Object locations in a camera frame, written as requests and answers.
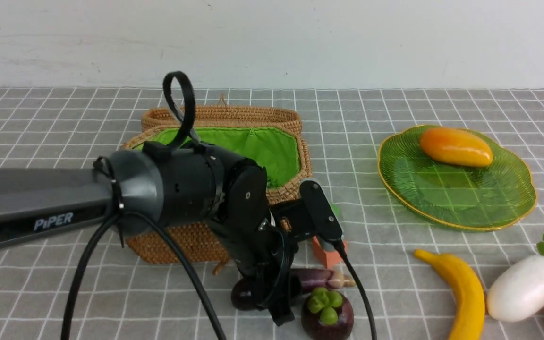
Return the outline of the left grey black robot arm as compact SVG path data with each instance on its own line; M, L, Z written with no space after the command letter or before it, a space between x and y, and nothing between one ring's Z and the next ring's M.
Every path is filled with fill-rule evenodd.
M112 226L120 237L153 230L176 254L215 323L194 267L166 229L204 222L276 325L294 320L296 253L274 220L265 168L213 144L147 142L99 157L91 169L0 169L0 250L102 223L83 262Z

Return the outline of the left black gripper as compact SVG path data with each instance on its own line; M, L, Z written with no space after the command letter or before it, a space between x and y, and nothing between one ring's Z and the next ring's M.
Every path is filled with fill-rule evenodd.
M233 258L255 308L268 311L277 326L293 322L293 305L304 292L293 261L310 236L310 213L304 207L214 212L209 229Z

